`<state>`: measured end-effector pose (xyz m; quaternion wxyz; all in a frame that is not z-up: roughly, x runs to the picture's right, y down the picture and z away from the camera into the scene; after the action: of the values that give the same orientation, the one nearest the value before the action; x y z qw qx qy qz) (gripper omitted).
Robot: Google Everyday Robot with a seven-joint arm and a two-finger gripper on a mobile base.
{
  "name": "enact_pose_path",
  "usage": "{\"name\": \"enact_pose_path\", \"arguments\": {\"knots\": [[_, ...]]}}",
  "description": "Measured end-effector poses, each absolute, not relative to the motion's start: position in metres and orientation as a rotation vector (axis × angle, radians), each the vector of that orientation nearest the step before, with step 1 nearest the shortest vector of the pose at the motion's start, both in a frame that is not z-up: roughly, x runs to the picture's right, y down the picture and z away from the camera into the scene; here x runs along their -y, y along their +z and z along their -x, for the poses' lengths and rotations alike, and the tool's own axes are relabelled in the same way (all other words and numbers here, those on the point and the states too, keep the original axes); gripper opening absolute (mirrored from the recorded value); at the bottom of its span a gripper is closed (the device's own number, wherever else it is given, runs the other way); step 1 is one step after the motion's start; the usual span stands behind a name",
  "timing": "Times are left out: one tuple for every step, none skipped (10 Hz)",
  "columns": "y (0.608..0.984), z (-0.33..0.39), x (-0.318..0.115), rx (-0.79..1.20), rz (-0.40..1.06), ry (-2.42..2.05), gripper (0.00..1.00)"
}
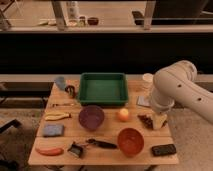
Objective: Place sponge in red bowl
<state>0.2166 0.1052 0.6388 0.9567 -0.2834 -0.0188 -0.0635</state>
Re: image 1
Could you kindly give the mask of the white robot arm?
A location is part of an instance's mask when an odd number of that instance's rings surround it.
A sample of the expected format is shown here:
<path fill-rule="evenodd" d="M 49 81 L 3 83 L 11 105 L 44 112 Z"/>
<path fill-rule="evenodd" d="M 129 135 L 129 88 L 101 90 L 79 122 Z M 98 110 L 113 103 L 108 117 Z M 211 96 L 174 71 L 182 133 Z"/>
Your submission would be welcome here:
<path fill-rule="evenodd" d="M 213 124 L 213 93 L 194 83 L 197 69 L 187 60 L 158 70 L 153 77 L 149 104 L 154 111 L 153 129 L 160 129 L 175 102 L 199 114 Z"/>

